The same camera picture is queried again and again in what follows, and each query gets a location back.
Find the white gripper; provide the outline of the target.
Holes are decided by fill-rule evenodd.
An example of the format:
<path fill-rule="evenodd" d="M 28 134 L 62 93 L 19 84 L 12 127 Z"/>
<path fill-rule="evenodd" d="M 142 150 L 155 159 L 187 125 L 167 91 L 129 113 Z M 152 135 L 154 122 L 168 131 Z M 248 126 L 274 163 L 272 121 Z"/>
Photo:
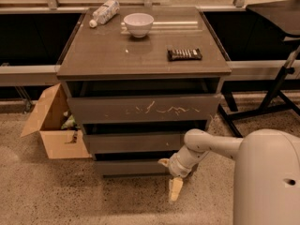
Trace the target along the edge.
<path fill-rule="evenodd" d="M 181 189 L 183 187 L 183 179 L 186 178 L 192 171 L 195 163 L 188 163 L 186 165 L 180 160 L 178 153 L 174 153 L 170 159 L 161 158 L 158 163 L 166 168 L 169 168 L 170 174 L 174 177 L 169 181 L 169 202 L 174 203 L 177 201 Z"/>

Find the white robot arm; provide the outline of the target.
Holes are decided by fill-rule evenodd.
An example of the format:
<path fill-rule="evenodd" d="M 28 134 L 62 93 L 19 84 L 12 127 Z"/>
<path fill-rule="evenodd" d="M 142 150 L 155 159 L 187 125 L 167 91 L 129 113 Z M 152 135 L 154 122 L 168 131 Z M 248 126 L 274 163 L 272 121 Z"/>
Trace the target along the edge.
<path fill-rule="evenodd" d="M 178 152 L 158 161 L 172 175 L 171 202 L 208 151 L 235 161 L 233 225 L 300 225 L 300 138 L 274 129 L 244 138 L 191 129 Z"/>

